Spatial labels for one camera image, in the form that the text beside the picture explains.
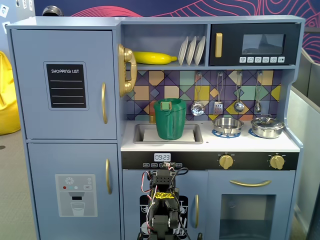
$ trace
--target green jug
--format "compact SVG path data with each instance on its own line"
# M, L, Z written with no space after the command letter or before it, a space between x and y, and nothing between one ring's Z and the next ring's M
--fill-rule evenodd
M176 140L182 137L186 107L186 102L178 98L165 98L154 103L156 130L160 138Z

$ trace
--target gold door handle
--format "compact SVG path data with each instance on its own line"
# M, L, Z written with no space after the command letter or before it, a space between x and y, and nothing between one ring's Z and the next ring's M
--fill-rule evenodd
M107 111L106 111L105 96L106 96L106 84L102 83L102 91L101 91L102 117L103 117L104 124L107 124L108 118L107 118Z
M198 227L199 224L199 195L195 195L195 228Z
M256 188L256 187L263 187L263 186L270 184L271 180L267 180L267 181L264 181L261 183L254 183L254 184L244 183L244 182L240 182L240 181L236 181L236 180L230 180L230 183L235 184L235 185L239 185L242 187Z
M221 58L222 56L222 33L215 34L215 57Z
M109 168L110 168L110 161L107 159L105 161L105 182L106 188L108 189L108 194L112 194L111 187L110 187L110 179L109 179Z
M131 78L126 79L126 63L130 63ZM130 93L137 80L137 61L131 49L118 45L118 70L119 70L119 93L120 97Z

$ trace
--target play kitchen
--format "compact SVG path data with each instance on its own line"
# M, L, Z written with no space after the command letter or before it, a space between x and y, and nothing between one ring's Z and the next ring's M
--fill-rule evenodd
M148 239L177 195L158 240L288 240L305 20L73 19L7 27L37 238ZM161 170L179 193L149 185Z

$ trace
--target spoon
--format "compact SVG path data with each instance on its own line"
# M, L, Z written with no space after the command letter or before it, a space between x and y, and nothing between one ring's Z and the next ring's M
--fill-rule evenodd
M258 77L259 76L261 76L261 82L260 82L260 88L258 89ZM254 110L255 110L256 113L260 113L261 112L261 104L260 104L260 100L259 100L259 93L260 93L260 90L262 88L263 79L264 79L263 72L262 71L258 72L258 76L256 78L256 84L255 84L256 99L255 99Z
M200 116L200 115L205 113L205 106L204 106L204 104L202 102L199 101L199 93L200 93L200 90L201 90L201 87L202 87L202 74L201 74L201 72L198 72L197 75L200 76L200 89L198 90L198 88L197 88L197 83L199 81L198 80L198 81L195 82L196 102L194 102L191 105L191 113L194 116Z
M240 88L238 88L238 79L240 76ZM242 71L237 72L236 77L236 102L234 103L234 110L237 113L241 113L245 109L245 105L240 101L240 93L241 93L241 87L242 87Z

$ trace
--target cabinet door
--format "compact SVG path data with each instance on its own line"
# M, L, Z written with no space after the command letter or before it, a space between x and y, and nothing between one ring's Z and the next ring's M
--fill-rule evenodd
M116 144L29 143L28 149L42 240L120 240Z
M209 171L206 235L211 240L284 240L295 173Z
M148 198L141 192L141 177L143 170L123 170L123 205L124 205L124 237L132 240L141 232L148 238L146 215ZM206 204L207 204L207 171L189 171L186 175L176 177L176 187L179 188L181 222L191 239L197 239L198 233L205 235ZM149 189L149 181L145 176L143 189ZM196 195L198 197L198 224L196 227ZM174 232L180 239L187 239L183 229L179 227Z
M111 31L15 29L12 39L27 138L117 138Z

